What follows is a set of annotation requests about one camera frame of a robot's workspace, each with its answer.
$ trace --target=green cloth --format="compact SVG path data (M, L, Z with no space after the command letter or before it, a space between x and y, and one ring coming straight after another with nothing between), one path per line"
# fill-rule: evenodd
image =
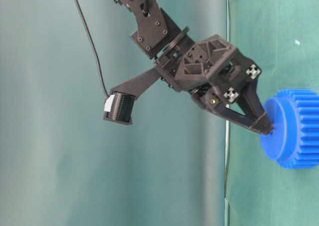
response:
M319 0L230 0L231 42L263 69L262 102L283 88L319 93ZM231 226L316 226L319 167L286 170L258 135L231 125L227 200Z

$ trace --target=3d printed part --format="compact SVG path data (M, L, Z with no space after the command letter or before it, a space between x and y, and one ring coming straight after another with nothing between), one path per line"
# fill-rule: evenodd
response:
M319 96L306 89L283 89L264 104L274 130L260 135L265 154L287 169L319 164Z

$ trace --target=white label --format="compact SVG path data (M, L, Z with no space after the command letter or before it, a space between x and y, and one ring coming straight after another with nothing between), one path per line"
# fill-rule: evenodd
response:
M105 105L104 105L104 111L105 112L110 112L111 111L111 107L112 107L112 103L114 101L114 97L115 95L110 95L109 98L106 99Z

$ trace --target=black cable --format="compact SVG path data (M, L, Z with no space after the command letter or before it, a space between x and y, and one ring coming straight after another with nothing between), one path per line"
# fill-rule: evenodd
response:
M93 39L92 39L90 30L89 30L89 27L88 27L88 25L87 25L87 23L86 23L86 20L85 20L85 18L84 18L84 15L83 15L83 12L82 12L80 3L79 3L78 0L74 0L74 2L75 2L75 4L76 4L76 8L77 8L78 11L79 11L79 14L80 14L82 23L83 23L83 25L84 25L86 34L88 35L89 42L90 42L91 47L92 47L92 50L93 50L93 54L94 54L94 57L95 57L95 60L96 60L96 64L97 64L97 66L98 66L98 73L99 73L100 82L101 82L101 85L102 85L102 90L103 90L105 96L108 98L108 97L109 97L109 94L108 94L108 92L107 92L107 90L106 90L106 87L105 87L105 84L104 84L104 79L103 79L103 74L102 74L102 69L101 69L101 63L100 63L99 55L98 55L98 53L97 53L97 51L96 51L96 48L95 48L95 45L94 45L94 42L93 42Z

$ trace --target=green backdrop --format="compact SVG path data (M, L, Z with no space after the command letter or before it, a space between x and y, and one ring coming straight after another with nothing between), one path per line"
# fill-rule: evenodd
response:
M79 1L108 87L153 66L132 13ZM194 40L225 36L226 0L158 2ZM162 82L133 126L103 100L73 0L0 0L0 225L223 225L224 121Z
M229 6L232 43L263 69L262 102L283 88L319 93L318 0L229 0ZM256 134L233 124L229 164L230 225L318 225L318 167L281 169Z

